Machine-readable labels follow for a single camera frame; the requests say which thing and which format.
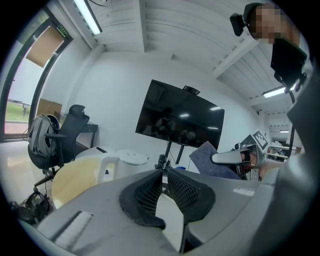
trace blue cloth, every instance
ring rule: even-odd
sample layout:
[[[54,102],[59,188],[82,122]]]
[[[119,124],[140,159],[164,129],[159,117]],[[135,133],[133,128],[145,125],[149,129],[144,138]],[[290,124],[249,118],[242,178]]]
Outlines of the blue cloth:
[[[215,149],[215,147],[212,146],[209,141],[207,141],[197,148],[191,155],[189,155],[189,157],[201,174],[240,180],[239,176],[229,167],[211,162],[211,156],[217,153],[218,151]]]

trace black mesh chair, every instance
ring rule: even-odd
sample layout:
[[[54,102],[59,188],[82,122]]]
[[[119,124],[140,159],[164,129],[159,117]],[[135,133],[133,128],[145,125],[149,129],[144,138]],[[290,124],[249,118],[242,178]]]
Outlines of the black mesh chair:
[[[45,178],[34,184],[35,191],[37,191],[37,186],[54,178],[56,174],[55,166],[61,168],[65,163],[75,159],[76,138],[89,121],[89,116],[85,115],[84,108],[81,105],[72,105],[58,133],[45,134],[47,138],[55,140],[56,147],[53,156],[44,157],[34,154],[28,145],[28,154],[31,161],[36,167],[42,169],[43,174],[46,175]]]

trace backpack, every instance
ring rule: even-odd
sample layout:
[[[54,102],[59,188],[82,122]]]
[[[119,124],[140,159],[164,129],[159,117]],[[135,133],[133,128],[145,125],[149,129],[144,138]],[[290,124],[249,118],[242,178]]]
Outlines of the backpack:
[[[54,115],[38,115],[28,130],[29,147],[35,155],[51,157],[56,154],[56,142],[47,138],[45,134],[56,134],[59,130],[59,121]]]

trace exit sign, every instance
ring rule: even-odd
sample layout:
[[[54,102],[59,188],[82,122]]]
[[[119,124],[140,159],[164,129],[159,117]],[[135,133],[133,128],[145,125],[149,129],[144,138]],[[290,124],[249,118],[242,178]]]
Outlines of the exit sign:
[[[64,28],[64,26],[62,26],[61,24],[57,27],[57,29],[60,31],[60,33],[66,37],[69,33],[68,31]]]

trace black monitor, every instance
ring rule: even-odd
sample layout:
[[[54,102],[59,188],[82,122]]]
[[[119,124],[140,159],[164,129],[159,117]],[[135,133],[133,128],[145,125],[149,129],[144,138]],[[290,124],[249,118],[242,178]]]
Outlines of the black monitor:
[[[135,132],[198,148],[209,141],[216,149],[225,110],[181,88],[152,80]]]

